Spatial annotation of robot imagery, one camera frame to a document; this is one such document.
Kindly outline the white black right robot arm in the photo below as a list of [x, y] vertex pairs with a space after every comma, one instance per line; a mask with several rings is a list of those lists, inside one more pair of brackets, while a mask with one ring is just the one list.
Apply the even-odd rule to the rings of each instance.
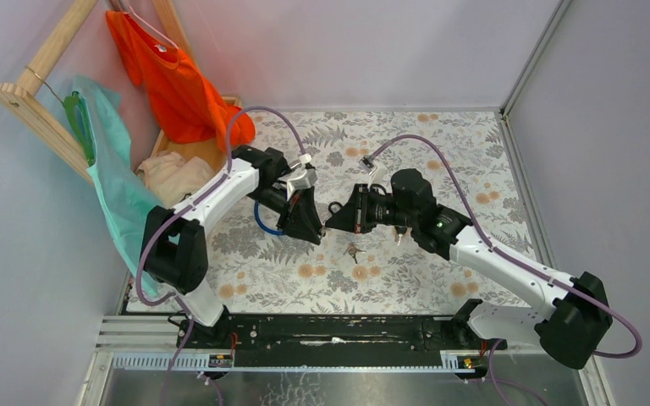
[[355, 234], [378, 225], [407, 228], [421, 249], [479, 272], [526, 303], [468, 300], [451, 327], [460, 347], [503, 339], [539, 345], [571, 369], [586, 365], [613, 323], [598, 277], [590, 272], [573, 277], [495, 243], [469, 217], [437, 203], [431, 184], [416, 169], [396, 172], [391, 187], [383, 193], [378, 185], [356, 184], [345, 204], [329, 204], [326, 227]]

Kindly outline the black headed key pair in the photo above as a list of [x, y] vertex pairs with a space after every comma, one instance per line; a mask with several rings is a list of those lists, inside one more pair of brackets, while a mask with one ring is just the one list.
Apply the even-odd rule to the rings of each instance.
[[403, 237], [407, 233], [408, 228], [405, 226], [394, 226], [394, 231], [395, 231], [395, 243], [397, 245], [401, 245]]

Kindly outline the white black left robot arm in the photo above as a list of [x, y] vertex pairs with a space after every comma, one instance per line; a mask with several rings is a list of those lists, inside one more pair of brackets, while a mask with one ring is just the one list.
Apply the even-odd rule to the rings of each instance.
[[148, 213], [138, 265], [167, 284], [197, 323], [196, 336], [210, 348], [226, 342], [223, 302], [207, 282], [207, 235], [241, 199], [278, 214], [277, 228], [292, 239], [320, 244], [324, 229], [315, 204], [316, 169], [302, 154], [290, 164], [281, 151], [243, 145], [218, 175], [171, 209]]

